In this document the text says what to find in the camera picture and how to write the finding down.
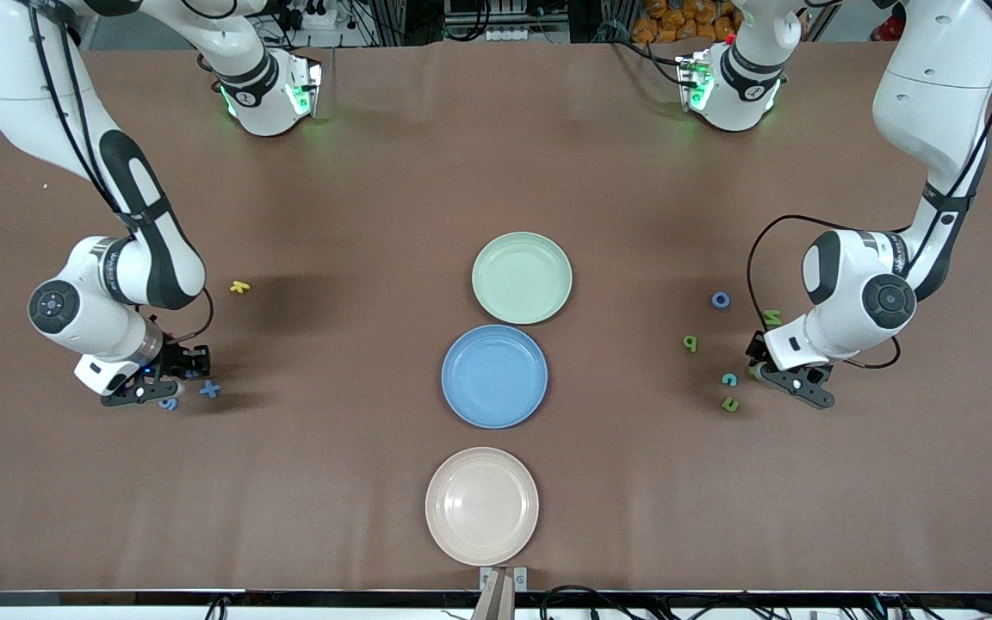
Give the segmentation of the pale green plate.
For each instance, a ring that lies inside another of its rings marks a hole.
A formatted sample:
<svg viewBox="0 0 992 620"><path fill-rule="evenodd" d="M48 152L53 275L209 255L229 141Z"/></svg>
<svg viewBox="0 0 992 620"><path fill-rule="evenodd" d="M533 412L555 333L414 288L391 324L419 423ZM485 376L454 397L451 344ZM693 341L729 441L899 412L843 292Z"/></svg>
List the pale green plate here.
<svg viewBox="0 0 992 620"><path fill-rule="evenodd" d="M574 290L574 267L547 236L518 231L481 248L471 271L474 297L493 318L535 325L554 317Z"/></svg>

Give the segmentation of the blue plate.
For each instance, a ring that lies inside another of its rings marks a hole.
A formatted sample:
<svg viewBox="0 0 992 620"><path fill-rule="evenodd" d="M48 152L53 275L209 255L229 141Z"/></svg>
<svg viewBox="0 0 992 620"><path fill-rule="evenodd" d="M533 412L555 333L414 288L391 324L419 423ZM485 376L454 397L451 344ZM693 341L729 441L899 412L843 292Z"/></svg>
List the blue plate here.
<svg viewBox="0 0 992 620"><path fill-rule="evenodd" d="M549 365L526 332L481 325L449 346L440 385L449 408L466 423L508 429L538 411L549 388Z"/></svg>

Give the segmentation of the base connector box green light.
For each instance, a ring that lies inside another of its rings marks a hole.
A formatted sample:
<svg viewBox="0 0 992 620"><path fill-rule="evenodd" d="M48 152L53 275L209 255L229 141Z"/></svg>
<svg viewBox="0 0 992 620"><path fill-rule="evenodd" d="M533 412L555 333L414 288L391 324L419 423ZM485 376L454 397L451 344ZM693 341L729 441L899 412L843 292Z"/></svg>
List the base connector box green light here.
<svg viewBox="0 0 992 620"><path fill-rule="evenodd" d="M290 54L287 60L287 94L298 118L314 116L322 84L322 64L318 60Z"/></svg>
<svg viewBox="0 0 992 620"><path fill-rule="evenodd" d="M703 50L685 56L677 56L677 81L682 105L686 110L702 111L714 88L711 71L711 52Z"/></svg>

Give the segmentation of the beige plate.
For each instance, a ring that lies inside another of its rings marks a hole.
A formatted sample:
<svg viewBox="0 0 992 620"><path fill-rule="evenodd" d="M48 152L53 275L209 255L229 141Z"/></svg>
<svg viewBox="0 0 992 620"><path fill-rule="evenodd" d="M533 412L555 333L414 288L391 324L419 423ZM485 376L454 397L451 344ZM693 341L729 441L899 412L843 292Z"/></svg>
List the beige plate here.
<svg viewBox="0 0 992 620"><path fill-rule="evenodd" d="M473 447L438 466L424 507L426 526L442 552L468 566L495 567L528 545L541 502L534 476L519 459Z"/></svg>

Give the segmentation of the orange snack bag pile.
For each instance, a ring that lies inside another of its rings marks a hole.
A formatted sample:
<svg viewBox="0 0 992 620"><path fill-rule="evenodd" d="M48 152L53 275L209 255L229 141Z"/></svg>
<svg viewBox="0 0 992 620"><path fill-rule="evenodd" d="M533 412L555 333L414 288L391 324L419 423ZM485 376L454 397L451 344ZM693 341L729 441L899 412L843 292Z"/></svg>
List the orange snack bag pile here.
<svg viewBox="0 0 992 620"><path fill-rule="evenodd" d="M724 42L736 36L744 21L731 0L642 0L629 36L636 44L692 38Z"/></svg>

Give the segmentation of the white power strip with plugs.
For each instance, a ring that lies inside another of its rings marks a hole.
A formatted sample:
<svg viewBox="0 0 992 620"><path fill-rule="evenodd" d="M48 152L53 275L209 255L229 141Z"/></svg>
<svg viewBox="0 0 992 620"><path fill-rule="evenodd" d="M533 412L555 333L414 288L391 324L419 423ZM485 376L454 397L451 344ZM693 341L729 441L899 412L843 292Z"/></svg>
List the white power strip with plugs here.
<svg viewBox="0 0 992 620"><path fill-rule="evenodd" d="M335 0L278 0L283 30L335 30L338 11Z"/></svg>

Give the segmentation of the long white power strip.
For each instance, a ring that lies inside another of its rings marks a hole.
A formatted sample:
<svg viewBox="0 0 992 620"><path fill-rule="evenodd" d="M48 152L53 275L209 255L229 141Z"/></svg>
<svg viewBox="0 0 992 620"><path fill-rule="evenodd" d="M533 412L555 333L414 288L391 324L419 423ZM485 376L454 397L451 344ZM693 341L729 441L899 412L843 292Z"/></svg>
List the long white power strip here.
<svg viewBox="0 0 992 620"><path fill-rule="evenodd" d="M554 23L535 23L524 25L492 25L483 35L484 42L519 42L520 40L539 40L551 44L568 44L571 42L567 30Z"/></svg>

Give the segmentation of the metal mounting bracket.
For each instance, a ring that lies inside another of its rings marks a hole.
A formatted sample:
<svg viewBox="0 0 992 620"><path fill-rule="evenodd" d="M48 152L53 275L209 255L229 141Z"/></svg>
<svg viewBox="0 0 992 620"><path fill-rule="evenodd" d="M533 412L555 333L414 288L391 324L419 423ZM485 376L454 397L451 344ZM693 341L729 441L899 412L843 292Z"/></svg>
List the metal mounting bracket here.
<svg viewBox="0 0 992 620"><path fill-rule="evenodd" d="M489 581L489 577L495 576L499 569L504 570L505 577L512 583L514 592L528 592L529 586L527 567L480 567L479 590L485 589L487 582Z"/></svg>

